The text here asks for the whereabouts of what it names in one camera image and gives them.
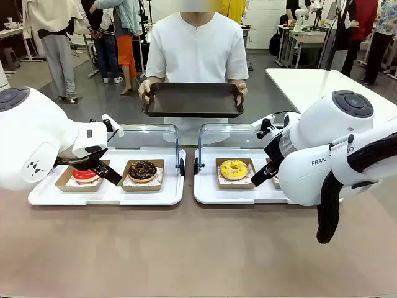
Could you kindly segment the person's right hand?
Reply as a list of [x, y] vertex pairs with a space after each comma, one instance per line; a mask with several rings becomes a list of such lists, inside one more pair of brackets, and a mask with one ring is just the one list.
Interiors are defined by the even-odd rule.
[[146, 78], [138, 89], [139, 95], [144, 103], [148, 104], [150, 102], [150, 92], [151, 85], [156, 82], [156, 78]]

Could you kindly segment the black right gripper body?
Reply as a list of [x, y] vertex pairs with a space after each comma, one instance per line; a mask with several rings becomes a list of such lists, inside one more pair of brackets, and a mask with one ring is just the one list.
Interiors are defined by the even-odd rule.
[[290, 153], [290, 133], [279, 133], [264, 148], [265, 153], [270, 158], [266, 168], [278, 169], [281, 162]]

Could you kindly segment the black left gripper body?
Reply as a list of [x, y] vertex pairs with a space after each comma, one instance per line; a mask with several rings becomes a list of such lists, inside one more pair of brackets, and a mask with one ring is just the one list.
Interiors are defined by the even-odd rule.
[[99, 150], [93, 153], [85, 152], [82, 157], [78, 157], [72, 152], [71, 148], [68, 148], [58, 154], [55, 160], [55, 166], [68, 165], [74, 167], [76, 170], [95, 170], [104, 166], [104, 162], [100, 159], [107, 150], [107, 148], [99, 147]]

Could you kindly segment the person's left hand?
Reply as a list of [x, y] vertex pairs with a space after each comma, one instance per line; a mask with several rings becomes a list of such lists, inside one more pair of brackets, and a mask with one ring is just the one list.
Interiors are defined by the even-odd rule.
[[245, 80], [229, 80], [229, 83], [238, 88], [237, 105], [239, 106], [245, 100], [248, 93], [246, 82]]

